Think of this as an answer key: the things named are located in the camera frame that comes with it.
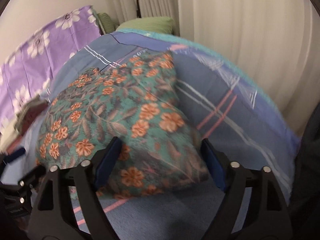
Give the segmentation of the teal orange floral garment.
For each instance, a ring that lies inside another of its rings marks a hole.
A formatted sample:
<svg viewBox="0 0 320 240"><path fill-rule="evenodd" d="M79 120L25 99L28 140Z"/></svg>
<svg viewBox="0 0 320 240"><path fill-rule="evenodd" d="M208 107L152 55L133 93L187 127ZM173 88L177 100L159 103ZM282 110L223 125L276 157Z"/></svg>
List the teal orange floral garment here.
<svg viewBox="0 0 320 240"><path fill-rule="evenodd" d="M86 69L52 101L36 163L71 168L118 137L121 153L102 194L150 196L207 180L200 134L179 109L175 85L170 51L145 52L103 72Z"/></svg>

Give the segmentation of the purple floral pillow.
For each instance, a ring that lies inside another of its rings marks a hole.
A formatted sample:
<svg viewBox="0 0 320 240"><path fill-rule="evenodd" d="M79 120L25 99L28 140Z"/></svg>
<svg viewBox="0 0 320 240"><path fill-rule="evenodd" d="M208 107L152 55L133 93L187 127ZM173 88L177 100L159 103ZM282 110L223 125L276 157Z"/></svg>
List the purple floral pillow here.
<svg viewBox="0 0 320 240"><path fill-rule="evenodd" d="M91 5L72 10L38 29L1 65L1 129L41 94L62 66L100 36Z"/></svg>

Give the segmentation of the blue plaid bed sheet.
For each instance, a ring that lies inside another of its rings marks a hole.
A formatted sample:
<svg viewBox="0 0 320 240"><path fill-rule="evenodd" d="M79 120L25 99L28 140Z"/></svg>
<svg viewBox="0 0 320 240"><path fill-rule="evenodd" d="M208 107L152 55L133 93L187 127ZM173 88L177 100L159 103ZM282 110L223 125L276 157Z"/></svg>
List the blue plaid bed sheet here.
<svg viewBox="0 0 320 240"><path fill-rule="evenodd" d="M1 130L8 142L1 154L23 147L25 155L1 166L1 183L17 185L33 168L43 166L35 161L40 127L55 97L81 73L88 68L112 70L152 51L172 53L178 107L199 132L201 143L208 139L230 161L245 168L270 167L288 204L299 139L272 100L213 51L179 37L143 31L100 35L62 66L44 92L23 105ZM199 155L203 160L201 143ZM45 168L47 174L51 167ZM97 197L118 239L203 239L225 195L208 174L207 180L181 190L114 198L98 189ZM31 189L32 208L44 178ZM76 188L72 186L69 192L79 229L89 232ZM30 217L11 217L1 204L1 238L30 239Z"/></svg>

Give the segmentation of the white curtain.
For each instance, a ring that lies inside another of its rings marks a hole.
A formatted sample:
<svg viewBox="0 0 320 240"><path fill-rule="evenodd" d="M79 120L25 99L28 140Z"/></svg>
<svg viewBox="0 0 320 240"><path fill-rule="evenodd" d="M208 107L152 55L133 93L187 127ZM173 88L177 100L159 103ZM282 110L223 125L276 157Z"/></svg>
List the white curtain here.
<svg viewBox="0 0 320 240"><path fill-rule="evenodd" d="M319 8L313 0L110 0L119 23L170 16L180 37L226 57L302 134L319 102Z"/></svg>

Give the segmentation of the green pillow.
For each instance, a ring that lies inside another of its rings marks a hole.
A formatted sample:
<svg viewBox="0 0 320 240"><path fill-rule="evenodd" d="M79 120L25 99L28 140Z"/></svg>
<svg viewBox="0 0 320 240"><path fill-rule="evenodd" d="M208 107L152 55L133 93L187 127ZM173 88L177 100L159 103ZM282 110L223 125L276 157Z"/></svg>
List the green pillow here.
<svg viewBox="0 0 320 240"><path fill-rule="evenodd" d="M135 18L120 24L118 27L107 13L99 13L98 19L104 33L111 33L122 29L138 29L160 34L174 34L175 22L171 17L144 17Z"/></svg>

